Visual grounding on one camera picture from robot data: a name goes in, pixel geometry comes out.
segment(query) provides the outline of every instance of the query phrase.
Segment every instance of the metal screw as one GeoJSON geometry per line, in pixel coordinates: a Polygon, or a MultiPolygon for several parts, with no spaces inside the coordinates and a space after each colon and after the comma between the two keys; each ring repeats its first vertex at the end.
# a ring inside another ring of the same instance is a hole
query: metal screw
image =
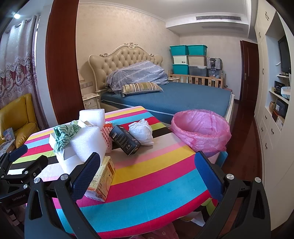
{"type": "Polygon", "coordinates": [[[227,174],[227,179],[229,179],[229,180],[233,180],[235,177],[234,177],[234,175],[233,174],[227,174]]]}
{"type": "Polygon", "coordinates": [[[256,177],[255,178],[255,182],[260,183],[261,182],[261,179],[259,177],[256,177]]]}
{"type": "Polygon", "coordinates": [[[64,181],[64,180],[67,180],[68,177],[69,177],[69,176],[68,176],[67,174],[63,174],[63,175],[60,176],[60,179],[61,179],[62,181],[64,181]]]}
{"type": "Polygon", "coordinates": [[[38,182],[40,182],[40,178],[39,177],[37,177],[37,178],[34,179],[34,183],[38,183],[38,182]]]}

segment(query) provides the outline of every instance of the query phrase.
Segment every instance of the mattress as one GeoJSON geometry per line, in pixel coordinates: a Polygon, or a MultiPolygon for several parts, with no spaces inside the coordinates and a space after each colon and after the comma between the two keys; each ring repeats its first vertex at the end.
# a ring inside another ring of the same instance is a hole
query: mattress
{"type": "Polygon", "coordinates": [[[101,101],[119,109],[143,106],[158,120],[170,124],[175,113],[189,109],[207,109],[224,117],[231,96],[228,90],[205,85],[169,82],[161,88],[162,92],[125,97],[106,92],[101,101]]]}

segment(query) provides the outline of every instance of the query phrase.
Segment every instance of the white wardrobe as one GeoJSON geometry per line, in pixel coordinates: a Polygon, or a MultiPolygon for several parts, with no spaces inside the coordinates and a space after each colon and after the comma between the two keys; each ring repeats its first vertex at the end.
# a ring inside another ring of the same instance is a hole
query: white wardrobe
{"type": "Polygon", "coordinates": [[[281,58],[278,41],[286,35],[294,69],[294,36],[277,11],[266,1],[258,0],[255,24],[259,51],[259,87],[255,120],[259,129],[263,155],[263,185],[268,198],[271,229],[284,223],[294,209],[294,96],[290,100],[274,93],[274,81],[288,84],[289,78],[279,77],[281,58]],[[269,110],[270,102],[280,98],[288,112],[280,131],[269,110]]]}

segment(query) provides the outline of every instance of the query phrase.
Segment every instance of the dark wood floor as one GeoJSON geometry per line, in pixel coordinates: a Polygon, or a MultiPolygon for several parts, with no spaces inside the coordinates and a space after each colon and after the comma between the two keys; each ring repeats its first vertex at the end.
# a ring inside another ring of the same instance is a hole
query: dark wood floor
{"type": "MultiPolygon", "coordinates": [[[[252,181],[255,177],[262,178],[261,152],[254,112],[235,103],[232,119],[232,137],[227,144],[228,157],[222,170],[242,180],[252,181]]],[[[220,235],[230,230],[240,204],[241,199],[238,199],[220,235]]],[[[192,239],[201,230],[201,227],[195,223],[180,219],[173,224],[180,239],[192,239]]]]}

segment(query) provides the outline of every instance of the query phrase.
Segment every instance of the headboard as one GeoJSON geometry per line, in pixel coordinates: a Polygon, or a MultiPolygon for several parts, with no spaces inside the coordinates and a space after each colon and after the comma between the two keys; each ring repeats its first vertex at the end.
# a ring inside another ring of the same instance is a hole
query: headboard
{"type": "Polygon", "coordinates": [[[93,70],[98,93],[105,89],[106,78],[111,72],[142,61],[151,61],[160,66],[162,60],[162,56],[148,54],[142,47],[131,42],[119,46],[109,54],[90,55],[88,63],[93,70]]]}

